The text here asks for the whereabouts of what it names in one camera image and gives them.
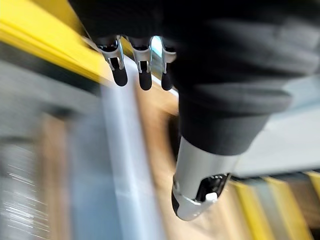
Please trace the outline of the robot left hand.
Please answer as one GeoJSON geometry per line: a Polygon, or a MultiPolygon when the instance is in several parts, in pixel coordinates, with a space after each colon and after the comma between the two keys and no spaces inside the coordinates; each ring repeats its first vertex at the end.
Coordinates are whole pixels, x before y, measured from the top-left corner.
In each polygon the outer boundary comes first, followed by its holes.
{"type": "Polygon", "coordinates": [[[239,156],[271,115],[289,106],[284,85],[320,71],[317,0],[72,0],[70,6],[118,86],[128,82],[120,39],[130,43],[147,91],[152,38],[161,38],[161,86],[178,91],[171,202],[184,221],[218,200],[239,156]]]}

